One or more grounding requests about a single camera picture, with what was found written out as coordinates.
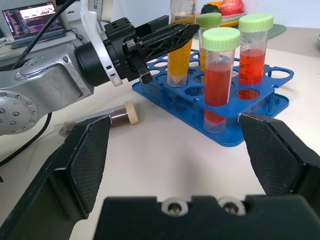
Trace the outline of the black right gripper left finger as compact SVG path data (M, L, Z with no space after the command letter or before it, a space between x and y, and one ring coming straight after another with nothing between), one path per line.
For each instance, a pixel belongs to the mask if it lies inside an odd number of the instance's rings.
M109 115L76 124L0 227L2 240L68 240L92 212L105 169Z

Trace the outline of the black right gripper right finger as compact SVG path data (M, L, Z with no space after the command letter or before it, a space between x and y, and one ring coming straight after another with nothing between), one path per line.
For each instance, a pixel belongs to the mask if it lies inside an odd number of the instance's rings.
M298 194L320 212L320 156L283 121L242 113L239 118L252 169L267 195Z

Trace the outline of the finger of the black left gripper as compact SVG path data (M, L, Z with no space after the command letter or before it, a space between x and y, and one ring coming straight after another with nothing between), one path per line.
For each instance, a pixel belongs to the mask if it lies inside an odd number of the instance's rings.
M155 31L159 30L160 28L167 26L169 24L169 20L169 15L163 15L145 24L142 24L135 28L136 35L139 38L143 38L147 35L150 35Z
M145 62L178 50L190 42L200 26L195 23L172 23L152 30L146 25L136 28L139 52Z

